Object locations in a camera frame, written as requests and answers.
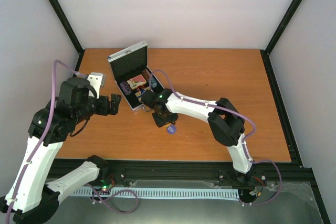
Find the yellow card box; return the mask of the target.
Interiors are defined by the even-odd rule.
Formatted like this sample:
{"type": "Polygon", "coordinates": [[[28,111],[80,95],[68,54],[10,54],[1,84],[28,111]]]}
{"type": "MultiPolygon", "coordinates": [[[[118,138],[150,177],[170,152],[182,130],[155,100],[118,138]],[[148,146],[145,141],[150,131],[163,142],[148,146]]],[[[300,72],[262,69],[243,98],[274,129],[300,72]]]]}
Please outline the yellow card box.
{"type": "Polygon", "coordinates": [[[144,92],[146,91],[146,88],[137,88],[136,89],[136,92],[135,92],[135,95],[136,95],[136,98],[141,101],[141,98],[144,94],[144,92]]]}

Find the yellow big blind button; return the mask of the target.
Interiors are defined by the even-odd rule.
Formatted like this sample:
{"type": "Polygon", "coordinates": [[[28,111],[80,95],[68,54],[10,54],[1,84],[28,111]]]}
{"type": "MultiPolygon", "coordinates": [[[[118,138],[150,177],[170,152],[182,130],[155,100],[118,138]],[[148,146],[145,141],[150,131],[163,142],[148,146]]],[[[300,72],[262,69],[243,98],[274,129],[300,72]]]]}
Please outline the yellow big blind button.
{"type": "Polygon", "coordinates": [[[176,133],[176,126],[175,125],[170,125],[166,128],[166,131],[169,133],[169,134],[175,134],[176,133]]]}

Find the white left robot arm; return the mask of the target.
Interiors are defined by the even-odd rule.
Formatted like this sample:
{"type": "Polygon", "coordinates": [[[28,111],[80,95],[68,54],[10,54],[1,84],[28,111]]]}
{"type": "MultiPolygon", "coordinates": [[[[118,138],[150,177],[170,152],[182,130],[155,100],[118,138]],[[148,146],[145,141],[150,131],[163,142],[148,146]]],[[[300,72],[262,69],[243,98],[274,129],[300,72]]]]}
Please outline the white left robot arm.
{"type": "Polygon", "coordinates": [[[1,212],[14,223],[45,223],[59,205],[83,185],[108,180],[108,163],[92,155],[78,168],[53,181],[46,182],[51,165],[68,137],[82,132],[76,126],[87,124],[93,115],[116,115],[121,96],[100,95],[101,80],[71,77],[60,86],[45,108],[38,111],[28,129],[27,148],[15,182],[1,197],[1,212]]]}

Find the red playing card deck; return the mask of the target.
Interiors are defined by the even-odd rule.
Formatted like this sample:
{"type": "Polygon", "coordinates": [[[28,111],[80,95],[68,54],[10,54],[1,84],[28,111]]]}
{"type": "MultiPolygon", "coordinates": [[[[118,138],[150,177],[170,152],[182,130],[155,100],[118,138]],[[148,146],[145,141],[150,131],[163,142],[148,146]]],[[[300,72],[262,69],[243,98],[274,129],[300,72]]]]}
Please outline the red playing card deck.
{"type": "Polygon", "coordinates": [[[133,78],[130,78],[129,80],[127,80],[127,84],[129,85],[129,87],[134,90],[140,86],[143,86],[147,83],[147,80],[145,79],[145,77],[142,74],[139,74],[133,78]]]}

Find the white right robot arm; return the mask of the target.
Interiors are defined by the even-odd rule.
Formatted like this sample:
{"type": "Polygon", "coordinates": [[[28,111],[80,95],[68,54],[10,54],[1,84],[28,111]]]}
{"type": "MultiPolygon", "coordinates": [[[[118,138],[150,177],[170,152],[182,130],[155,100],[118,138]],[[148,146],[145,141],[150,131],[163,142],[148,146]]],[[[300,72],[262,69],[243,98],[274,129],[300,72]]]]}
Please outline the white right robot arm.
{"type": "Polygon", "coordinates": [[[207,123],[214,139],[227,148],[235,179],[242,185],[251,180],[253,159],[246,146],[244,127],[248,119],[228,99],[205,101],[164,89],[158,94],[145,91],[141,102],[154,111],[152,116],[158,127],[175,124],[179,114],[207,123]]]}

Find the aluminium poker case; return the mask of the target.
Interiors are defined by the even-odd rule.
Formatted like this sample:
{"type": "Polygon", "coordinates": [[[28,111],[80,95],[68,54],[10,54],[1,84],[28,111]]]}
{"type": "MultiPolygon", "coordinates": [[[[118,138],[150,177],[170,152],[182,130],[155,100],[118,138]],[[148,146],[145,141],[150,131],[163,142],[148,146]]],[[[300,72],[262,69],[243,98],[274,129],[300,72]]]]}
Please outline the aluminium poker case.
{"type": "MultiPolygon", "coordinates": [[[[151,90],[155,93],[160,93],[163,91],[162,84],[157,79],[157,77],[152,74],[152,70],[148,66],[148,44],[146,41],[141,41],[128,48],[107,56],[107,61],[111,67],[115,83],[120,91],[121,82],[127,81],[130,78],[142,74],[144,69],[148,69],[148,71],[151,73],[151,78],[154,78],[158,85],[156,88],[152,89],[150,88],[150,83],[147,81],[145,85],[138,88],[146,88],[146,90],[151,90]]],[[[143,107],[143,103],[136,98],[136,90],[137,89],[132,90],[130,95],[124,95],[121,91],[123,97],[133,112],[143,107]]]]}

